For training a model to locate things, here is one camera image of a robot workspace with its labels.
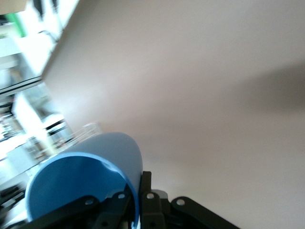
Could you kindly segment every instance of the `white wall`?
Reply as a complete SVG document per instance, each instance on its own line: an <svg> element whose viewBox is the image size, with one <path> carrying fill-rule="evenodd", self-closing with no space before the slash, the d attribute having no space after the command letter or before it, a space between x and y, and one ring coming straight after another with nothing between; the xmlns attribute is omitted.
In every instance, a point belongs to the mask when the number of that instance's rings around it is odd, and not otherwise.
<svg viewBox="0 0 305 229"><path fill-rule="evenodd" d="M245 229L305 225L305 3L81 1L43 77L69 126Z"/></svg>

